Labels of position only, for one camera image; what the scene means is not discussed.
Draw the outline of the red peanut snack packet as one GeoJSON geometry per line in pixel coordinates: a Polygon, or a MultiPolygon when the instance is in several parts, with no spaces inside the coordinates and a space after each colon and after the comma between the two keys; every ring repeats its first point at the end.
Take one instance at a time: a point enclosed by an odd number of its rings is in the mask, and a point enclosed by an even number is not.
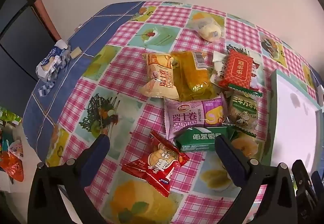
{"type": "Polygon", "coordinates": [[[124,164],[121,170],[147,181],[167,198],[170,194],[170,182],[174,170],[184,166],[190,158],[155,131],[150,132],[150,140],[152,151],[137,160],[124,164]]]}

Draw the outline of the green mung bean cake packet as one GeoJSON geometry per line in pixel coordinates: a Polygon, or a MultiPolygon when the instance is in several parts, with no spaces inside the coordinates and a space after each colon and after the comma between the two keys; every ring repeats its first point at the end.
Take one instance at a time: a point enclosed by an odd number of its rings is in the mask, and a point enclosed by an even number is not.
{"type": "Polygon", "coordinates": [[[189,127],[175,137],[180,152],[214,151],[216,137],[223,135],[231,140],[237,132],[231,126],[189,127]]]}

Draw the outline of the green cow biscuit packet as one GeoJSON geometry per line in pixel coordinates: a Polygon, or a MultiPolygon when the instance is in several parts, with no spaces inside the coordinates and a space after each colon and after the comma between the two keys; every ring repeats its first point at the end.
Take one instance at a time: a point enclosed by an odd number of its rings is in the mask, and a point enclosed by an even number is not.
{"type": "Polygon", "coordinates": [[[260,91],[228,84],[230,97],[228,98],[225,123],[235,129],[256,138],[258,124],[258,98],[263,96],[260,91]]]}

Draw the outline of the purple swiss roll packet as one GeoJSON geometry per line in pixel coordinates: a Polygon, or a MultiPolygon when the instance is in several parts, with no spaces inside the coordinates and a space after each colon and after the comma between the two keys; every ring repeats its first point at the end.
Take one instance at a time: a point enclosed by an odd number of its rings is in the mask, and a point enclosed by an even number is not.
{"type": "Polygon", "coordinates": [[[225,121],[227,105],[223,93],[216,98],[179,102],[164,99],[164,121],[166,138],[176,135],[192,126],[220,126],[225,121]]]}

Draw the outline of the red patterned pastry packet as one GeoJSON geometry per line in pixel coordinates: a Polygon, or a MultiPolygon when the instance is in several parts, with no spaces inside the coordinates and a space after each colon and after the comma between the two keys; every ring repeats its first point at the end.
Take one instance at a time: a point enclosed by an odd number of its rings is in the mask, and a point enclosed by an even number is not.
{"type": "Polygon", "coordinates": [[[230,50],[227,57],[227,64],[224,78],[219,81],[219,85],[223,88],[233,84],[244,89],[250,88],[252,77],[253,59],[245,54],[230,50]]]}

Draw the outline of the red milk biscuit packet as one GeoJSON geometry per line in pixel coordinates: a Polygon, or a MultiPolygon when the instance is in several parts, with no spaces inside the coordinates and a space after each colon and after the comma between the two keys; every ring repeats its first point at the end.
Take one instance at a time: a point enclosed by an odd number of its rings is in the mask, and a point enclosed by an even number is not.
{"type": "MultiPolygon", "coordinates": [[[[227,55],[220,52],[213,52],[213,63],[214,63],[214,72],[211,77],[211,82],[217,84],[221,79],[224,78],[227,55]]],[[[257,80],[257,70],[260,65],[258,63],[252,63],[252,78],[250,81],[250,89],[258,91],[258,80],[257,80]]]]}

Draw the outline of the yellow clear cake packet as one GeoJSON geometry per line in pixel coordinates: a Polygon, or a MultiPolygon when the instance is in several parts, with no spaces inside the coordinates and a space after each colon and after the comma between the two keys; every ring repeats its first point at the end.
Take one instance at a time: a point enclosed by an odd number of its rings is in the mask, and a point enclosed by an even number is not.
{"type": "Polygon", "coordinates": [[[210,72],[205,63],[205,52],[172,52],[174,84],[179,101],[196,101],[213,99],[217,93],[210,82],[210,72]]]}

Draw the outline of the cream swiss roll packet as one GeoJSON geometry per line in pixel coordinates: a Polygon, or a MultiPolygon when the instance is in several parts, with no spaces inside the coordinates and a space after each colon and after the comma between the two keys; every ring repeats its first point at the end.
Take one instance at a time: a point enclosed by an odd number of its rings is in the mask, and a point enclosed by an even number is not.
{"type": "Polygon", "coordinates": [[[179,100],[174,85],[174,58],[170,54],[144,53],[147,66],[148,82],[141,87],[140,92],[146,97],[168,98],[179,100]]]}

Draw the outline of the clear round bun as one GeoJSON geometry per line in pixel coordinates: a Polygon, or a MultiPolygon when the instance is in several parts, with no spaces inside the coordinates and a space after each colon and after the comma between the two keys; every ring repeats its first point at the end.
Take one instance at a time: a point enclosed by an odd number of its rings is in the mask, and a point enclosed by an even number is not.
{"type": "Polygon", "coordinates": [[[209,43],[217,43],[224,36],[223,28],[212,17],[193,19],[188,25],[190,29],[209,43]]]}

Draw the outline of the teal rimmed white tray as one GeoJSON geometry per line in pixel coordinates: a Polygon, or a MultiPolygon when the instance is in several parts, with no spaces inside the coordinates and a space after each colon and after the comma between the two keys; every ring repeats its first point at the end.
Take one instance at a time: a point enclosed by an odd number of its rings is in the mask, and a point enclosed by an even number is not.
{"type": "Polygon", "coordinates": [[[271,74],[268,135],[261,163],[292,168],[300,159],[309,174],[323,174],[323,113],[317,102],[280,70],[271,74]]]}

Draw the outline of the orange plastic bag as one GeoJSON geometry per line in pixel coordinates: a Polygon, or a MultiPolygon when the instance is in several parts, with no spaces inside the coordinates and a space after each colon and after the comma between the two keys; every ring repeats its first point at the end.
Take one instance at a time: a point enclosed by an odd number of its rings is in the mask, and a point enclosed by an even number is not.
{"type": "Polygon", "coordinates": [[[1,152],[1,168],[14,180],[22,182],[24,180],[24,172],[22,161],[15,155],[7,151],[1,152]]]}

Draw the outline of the blue white crumpled wrapper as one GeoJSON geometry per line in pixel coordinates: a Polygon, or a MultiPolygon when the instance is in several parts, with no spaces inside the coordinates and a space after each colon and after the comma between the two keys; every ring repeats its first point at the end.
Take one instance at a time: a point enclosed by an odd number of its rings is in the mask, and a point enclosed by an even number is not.
{"type": "Polygon", "coordinates": [[[62,39],[58,40],[49,54],[39,62],[36,67],[36,75],[44,84],[38,89],[40,97],[50,93],[54,87],[58,74],[68,67],[70,61],[70,46],[62,39]]]}

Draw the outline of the small white eraser block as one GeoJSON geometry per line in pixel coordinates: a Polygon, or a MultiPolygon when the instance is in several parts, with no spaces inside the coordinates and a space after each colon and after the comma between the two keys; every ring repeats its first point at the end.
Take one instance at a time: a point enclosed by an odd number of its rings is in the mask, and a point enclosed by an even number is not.
{"type": "Polygon", "coordinates": [[[81,48],[76,47],[72,50],[72,52],[70,53],[70,58],[71,59],[75,59],[77,58],[80,54],[82,53],[81,48]]]}

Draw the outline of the dark blue cabinet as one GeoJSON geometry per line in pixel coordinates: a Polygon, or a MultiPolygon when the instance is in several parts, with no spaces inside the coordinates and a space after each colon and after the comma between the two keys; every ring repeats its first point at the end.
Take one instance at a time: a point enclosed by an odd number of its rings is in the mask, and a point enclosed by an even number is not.
{"type": "Polygon", "coordinates": [[[23,116],[38,82],[36,66],[54,46],[29,0],[1,7],[1,107],[23,116]]]}

